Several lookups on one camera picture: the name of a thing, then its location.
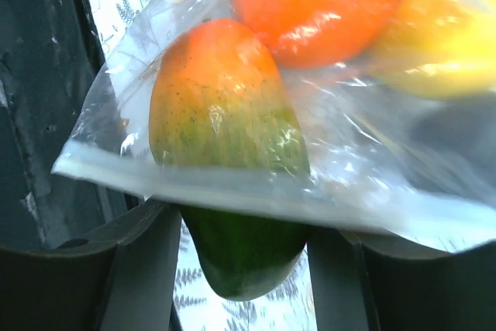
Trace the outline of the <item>fake mango orange green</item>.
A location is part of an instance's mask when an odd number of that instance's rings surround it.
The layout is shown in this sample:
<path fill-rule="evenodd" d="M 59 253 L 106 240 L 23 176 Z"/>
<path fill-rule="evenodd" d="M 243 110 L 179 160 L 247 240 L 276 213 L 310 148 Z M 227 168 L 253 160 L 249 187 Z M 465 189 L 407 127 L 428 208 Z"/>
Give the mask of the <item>fake mango orange green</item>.
<path fill-rule="evenodd" d="M 301 129 L 274 59 L 233 19 L 213 19 L 164 52 L 150 99 L 156 163 L 310 172 Z M 306 225 L 181 205 L 205 278 L 231 301 L 275 289 L 309 235 Z"/>

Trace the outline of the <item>clear zip top bag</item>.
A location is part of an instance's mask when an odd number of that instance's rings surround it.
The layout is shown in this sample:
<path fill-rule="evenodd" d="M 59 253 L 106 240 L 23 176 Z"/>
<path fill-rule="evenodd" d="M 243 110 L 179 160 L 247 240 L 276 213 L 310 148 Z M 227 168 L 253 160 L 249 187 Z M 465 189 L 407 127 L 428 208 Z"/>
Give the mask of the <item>clear zip top bag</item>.
<path fill-rule="evenodd" d="M 389 232 L 447 252 L 492 241 L 495 86 L 434 99 L 371 76 L 370 49 L 400 1 L 348 60 L 286 67 L 267 48 L 301 129 L 307 175 L 153 158 L 150 99 L 164 52 L 204 22 L 243 24 L 232 0 L 151 0 L 91 85 L 53 172 L 200 209 Z"/>

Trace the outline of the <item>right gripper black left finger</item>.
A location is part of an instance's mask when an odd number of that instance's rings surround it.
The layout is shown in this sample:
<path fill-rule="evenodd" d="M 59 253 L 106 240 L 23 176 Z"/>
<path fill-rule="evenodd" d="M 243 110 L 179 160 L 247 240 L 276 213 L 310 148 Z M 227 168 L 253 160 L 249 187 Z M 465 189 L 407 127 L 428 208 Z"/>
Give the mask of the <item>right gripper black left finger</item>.
<path fill-rule="evenodd" d="M 1 249 L 3 330 L 179 330 L 181 217 L 148 201 L 56 249 Z"/>

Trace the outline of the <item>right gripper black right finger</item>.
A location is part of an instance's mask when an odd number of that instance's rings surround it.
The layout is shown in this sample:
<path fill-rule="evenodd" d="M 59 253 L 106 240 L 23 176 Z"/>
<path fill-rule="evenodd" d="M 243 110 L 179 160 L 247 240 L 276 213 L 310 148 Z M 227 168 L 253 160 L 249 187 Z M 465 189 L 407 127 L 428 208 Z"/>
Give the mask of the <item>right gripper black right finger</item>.
<path fill-rule="evenodd" d="M 319 330 L 493 330 L 495 244 L 446 253 L 396 236 L 315 227 Z"/>

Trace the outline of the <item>fake orange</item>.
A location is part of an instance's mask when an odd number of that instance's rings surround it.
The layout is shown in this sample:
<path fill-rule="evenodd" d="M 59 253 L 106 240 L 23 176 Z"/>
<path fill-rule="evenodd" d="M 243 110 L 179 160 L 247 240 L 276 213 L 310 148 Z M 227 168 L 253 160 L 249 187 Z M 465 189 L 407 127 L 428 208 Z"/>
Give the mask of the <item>fake orange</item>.
<path fill-rule="evenodd" d="M 274 59 L 323 67 L 362 52 L 383 30 L 398 0 L 232 0 L 237 18 Z"/>

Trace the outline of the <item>yellow fake bell pepper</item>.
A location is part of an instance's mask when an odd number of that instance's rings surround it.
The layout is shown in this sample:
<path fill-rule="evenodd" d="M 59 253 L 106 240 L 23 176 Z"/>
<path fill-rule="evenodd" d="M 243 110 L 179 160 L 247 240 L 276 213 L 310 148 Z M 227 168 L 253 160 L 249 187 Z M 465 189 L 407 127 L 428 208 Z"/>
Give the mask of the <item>yellow fake bell pepper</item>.
<path fill-rule="evenodd" d="M 370 49 L 371 76 L 423 98 L 495 86 L 495 0 L 401 0 Z"/>

